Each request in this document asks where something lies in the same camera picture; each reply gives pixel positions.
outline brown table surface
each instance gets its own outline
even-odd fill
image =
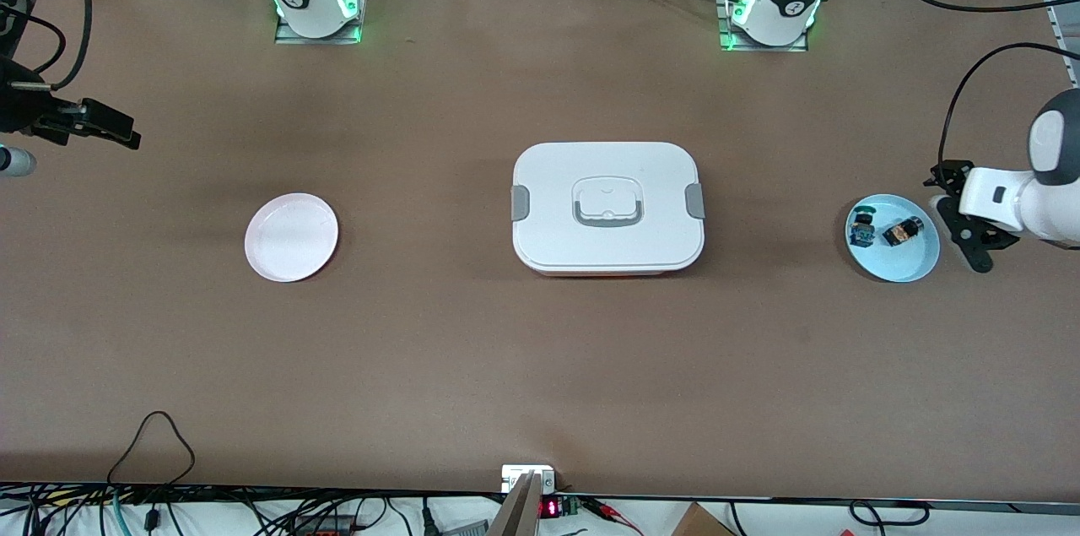
[[[37,9],[71,40],[81,12]],[[956,83],[997,44],[1052,44],[1044,12],[831,0],[798,55],[720,52],[708,0],[367,13],[362,44],[287,48],[266,0],[94,0],[62,95],[131,113],[143,148],[10,138],[40,165],[0,192],[0,479],[104,479],[163,408],[192,482],[494,490],[543,461],[580,492],[1080,501],[1077,256],[1025,241],[980,277],[944,247],[895,285],[841,240],[864,195],[931,197]],[[52,44],[35,29],[18,59]],[[1066,86],[1057,56],[999,56],[948,155],[1026,166]],[[541,140],[687,148],[701,258],[535,274],[509,195]],[[293,191],[341,242],[283,285],[242,243]],[[118,479],[183,465],[156,423]]]

